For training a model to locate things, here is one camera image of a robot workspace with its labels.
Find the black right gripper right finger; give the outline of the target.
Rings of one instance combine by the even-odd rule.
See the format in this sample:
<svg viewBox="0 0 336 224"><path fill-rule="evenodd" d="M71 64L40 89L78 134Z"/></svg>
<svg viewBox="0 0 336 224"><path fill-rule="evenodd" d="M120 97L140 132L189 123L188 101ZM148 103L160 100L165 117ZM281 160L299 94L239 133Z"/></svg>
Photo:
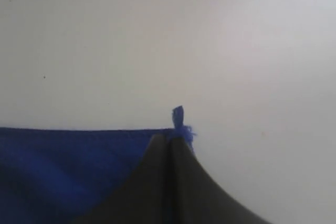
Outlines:
<svg viewBox="0 0 336 224"><path fill-rule="evenodd" d="M224 191L181 138L170 140L174 223L267 223Z"/></svg>

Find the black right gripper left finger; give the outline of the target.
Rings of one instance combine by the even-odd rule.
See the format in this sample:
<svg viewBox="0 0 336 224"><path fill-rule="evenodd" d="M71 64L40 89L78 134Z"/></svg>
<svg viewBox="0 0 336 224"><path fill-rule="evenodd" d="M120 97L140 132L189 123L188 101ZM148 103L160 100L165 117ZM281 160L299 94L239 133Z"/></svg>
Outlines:
<svg viewBox="0 0 336 224"><path fill-rule="evenodd" d="M167 154L165 136L154 135L124 184L72 223L163 223Z"/></svg>

